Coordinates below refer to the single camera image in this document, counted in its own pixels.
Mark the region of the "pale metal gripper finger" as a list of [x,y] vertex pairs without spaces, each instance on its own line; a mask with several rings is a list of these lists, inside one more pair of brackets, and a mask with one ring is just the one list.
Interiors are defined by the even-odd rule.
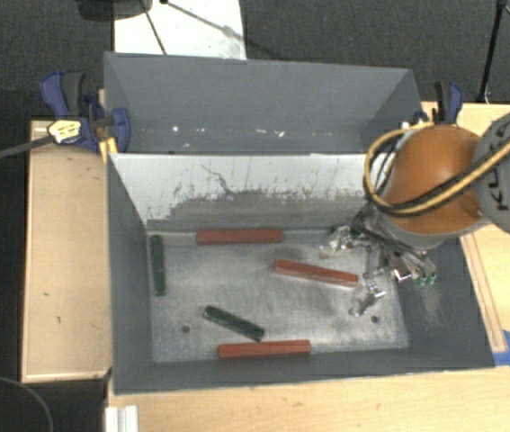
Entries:
[[362,282],[353,292],[348,313],[354,317],[362,316],[386,294],[373,280]]
[[319,246],[319,256],[321,258],[333,258],[349,254],[355,248],[358,237],[359,233],[349,225],[337,227]]

